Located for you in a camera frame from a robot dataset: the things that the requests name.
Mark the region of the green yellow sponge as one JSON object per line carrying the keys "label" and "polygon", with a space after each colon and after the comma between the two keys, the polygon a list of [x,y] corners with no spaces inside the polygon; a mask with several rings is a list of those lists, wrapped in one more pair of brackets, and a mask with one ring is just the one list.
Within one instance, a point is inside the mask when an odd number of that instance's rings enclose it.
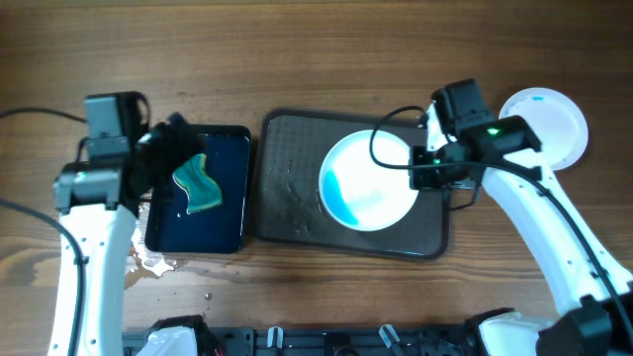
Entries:
{"label": "green yellow sponge", "polygon": [[219,206],[223,194],[218,183],[206,170],[207,155],[199,153],[178,167],[172,174],[175,184],[187,196],[187,214],[201,213]]}

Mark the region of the white plate with blue stain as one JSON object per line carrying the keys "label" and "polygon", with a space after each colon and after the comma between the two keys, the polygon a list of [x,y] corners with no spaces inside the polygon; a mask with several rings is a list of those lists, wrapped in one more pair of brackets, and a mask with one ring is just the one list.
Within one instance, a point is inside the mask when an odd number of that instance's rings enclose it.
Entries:
{"label": "white plate with blue stain", "polygon": [[375,163],[405,165],[410,146],[393,133],[352,133],[336,143],[318,173],[317,190],[328,214],[358,231],[377,231],[398,223],[414,206],[418,192],[405,170]]}

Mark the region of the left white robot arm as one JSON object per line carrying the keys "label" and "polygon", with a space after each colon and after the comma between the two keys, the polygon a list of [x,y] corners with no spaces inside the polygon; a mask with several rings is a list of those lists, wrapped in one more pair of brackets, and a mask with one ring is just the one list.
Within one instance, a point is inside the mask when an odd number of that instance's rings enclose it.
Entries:
{"label": "left white robot arm", "polygon": [[53,183],[63,240],[48,354],[120,355],[128,251],[141,196],[199,153],[179,113],[149,128],[137,119],[88,121],[87,156]]}

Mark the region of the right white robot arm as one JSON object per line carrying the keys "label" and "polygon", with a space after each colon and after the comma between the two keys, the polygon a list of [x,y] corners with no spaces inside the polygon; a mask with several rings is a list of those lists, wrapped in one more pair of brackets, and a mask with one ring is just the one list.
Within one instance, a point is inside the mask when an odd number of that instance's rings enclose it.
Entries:
{"label": "right white robot arm", "polygon": [[518,311],[480,315],[474,333],[484,355],[629,355],[632,274],[602,246],[549,167],[542,144],[521,117],[484,113],[460,128],[427,112],[429,143],[415,147],[414,189],[470,178],[519,232],[545,276],[558,319]]}

